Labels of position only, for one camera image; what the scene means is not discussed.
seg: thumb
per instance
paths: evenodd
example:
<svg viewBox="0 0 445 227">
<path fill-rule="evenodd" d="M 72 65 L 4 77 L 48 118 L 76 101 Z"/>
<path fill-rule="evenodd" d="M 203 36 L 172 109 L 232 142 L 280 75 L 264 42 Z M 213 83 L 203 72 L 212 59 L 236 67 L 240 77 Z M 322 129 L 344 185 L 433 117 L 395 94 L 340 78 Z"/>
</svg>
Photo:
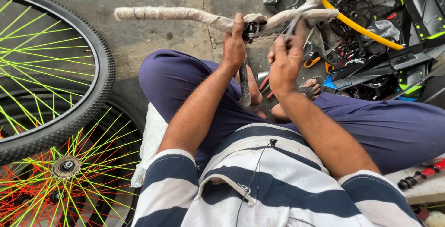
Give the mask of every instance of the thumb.
<svg viewBox="0 0 445 227">
<path fill-rule="evenodd" d="M 244 17 L 241 13 L 235 15 L 232 27 L 232 37 L 236 39 L 242 39 L 242 29 L 244 27 Z"/>
</svg>

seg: bicycle grip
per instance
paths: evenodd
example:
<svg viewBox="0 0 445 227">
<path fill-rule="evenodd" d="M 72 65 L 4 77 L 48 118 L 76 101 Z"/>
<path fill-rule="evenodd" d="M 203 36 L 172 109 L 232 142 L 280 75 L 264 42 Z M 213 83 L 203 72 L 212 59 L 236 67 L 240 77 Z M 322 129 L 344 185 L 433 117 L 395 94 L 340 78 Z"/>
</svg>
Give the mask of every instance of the bicycle grip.
<svg viewBox="0 0 445 227">
<path fill-rule="evenodd" d="M 252 99 L 249 93 L 249 82 L 248 82 L 248 70 L 246 66 L 246 58 L 244 58 L 244 62 L 239 68 L 239 85 L 241 86 L 241 98 L 239 99 L 239 103 L 242 108 L 247 108 Z"/>
</svg>

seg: orange scissors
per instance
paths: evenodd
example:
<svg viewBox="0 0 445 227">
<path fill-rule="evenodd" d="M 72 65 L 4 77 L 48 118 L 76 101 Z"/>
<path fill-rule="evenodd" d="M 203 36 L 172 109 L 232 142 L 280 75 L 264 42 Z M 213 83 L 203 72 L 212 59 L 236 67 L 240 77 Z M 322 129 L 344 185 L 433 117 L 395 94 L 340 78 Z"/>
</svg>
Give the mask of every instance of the orange scissors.
<svg viewBox="0 0 445 227">
<path fill-rule="evenodd" d="M 304 67 L 309 68 L 311 66 L 313 66 L 316 62 L 318 62 L 321 58 L 323 58 L 324 60 L 324 69 L 326 70 L 327 73 L 329 73 L 330 71 L 334 70 L 335 67 L 331 64 L 329 64 L 326 59 L 327 59 L 327 55 L 330 54 L 335 48 L 337 48 L 337 46 L 340 45 L 341 42 L 337 42 L 332 48 L 330 48 L 329 50 L 325 51 L 324 50 L 324 45 L 322 45 L 322 53 L 320 54 L 319 49 L 315 49 L 315 51 L 313 51 L 313 53 L 317 52 L 320 56 L 316 57 L 315 59 L 308 59 L 306 62 L 304 62 Z"/>
</svg>

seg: hand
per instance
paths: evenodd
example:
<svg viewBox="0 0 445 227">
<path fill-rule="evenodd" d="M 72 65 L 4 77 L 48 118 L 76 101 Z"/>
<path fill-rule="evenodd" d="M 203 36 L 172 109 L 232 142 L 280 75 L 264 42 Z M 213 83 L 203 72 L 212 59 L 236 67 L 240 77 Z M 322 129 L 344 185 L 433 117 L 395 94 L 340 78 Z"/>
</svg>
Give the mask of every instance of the hand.
<svg viewBox="0 0 445 227">
<path fill-rule="evenodd" d="M 222 61 L 220 66 L 227 67 L 233 71 L 233 75 L 241 67 L 246 56 L 246 46 L 242 41 L 242 29 L 244 18 L 241 13 L 235 15 L 233 21 L 232 34 L 226 33 L 222 42 Z"/>
<path fill-rule="evenodd" d="M 303 20 L 298 22 L 296 34 L 288 44 L 284 42 L 284 36 L 277 38 L 267 55 L 268 60 L 274 63 L 270 68 L 269 84 L 278 99 L 281 95 L 296 91 L 295 80 L 303 65 L 304 57 Z"/>
</svg>

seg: concrete floor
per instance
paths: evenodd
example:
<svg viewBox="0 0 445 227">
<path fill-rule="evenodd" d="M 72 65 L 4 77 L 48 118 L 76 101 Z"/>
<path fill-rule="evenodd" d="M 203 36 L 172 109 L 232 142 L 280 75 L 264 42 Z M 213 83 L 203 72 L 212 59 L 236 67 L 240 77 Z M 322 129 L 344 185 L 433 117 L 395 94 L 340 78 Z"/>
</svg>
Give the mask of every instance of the concrete floor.
<svg viewBox="0 0 445 227">
<path fill-rule="evenodd" d="M 261 0 L 55 0 L 70 8 L 90 22 L 108 42 L 116 62 L 115 91 L 132 101 L 143 113 L 148 100 L 138 85 L 138 69 L 145 56 L 151 52 L 169 48 L 195 57 L 220 62 L 222 59 L 223 34 L 207 25 L 190 21 L 116 21 L 112 14 L 116 7 L 165 6 L 191 7 L 233 17 L 243 14 L 272 14 Z M 283 0 L 282 7 L 294 0 Z M 274 35 L 260 37 L 248 46 L 248 56 L 254 73 L 268 69 L 267 50 Z M 302 83 L 315 75 L 326 76 L 323 63 L 302 70 L 297 82 Z M 270 108 L 276 99 L 264 99 L 261 109 L 270 117 Z"/>
</svg>

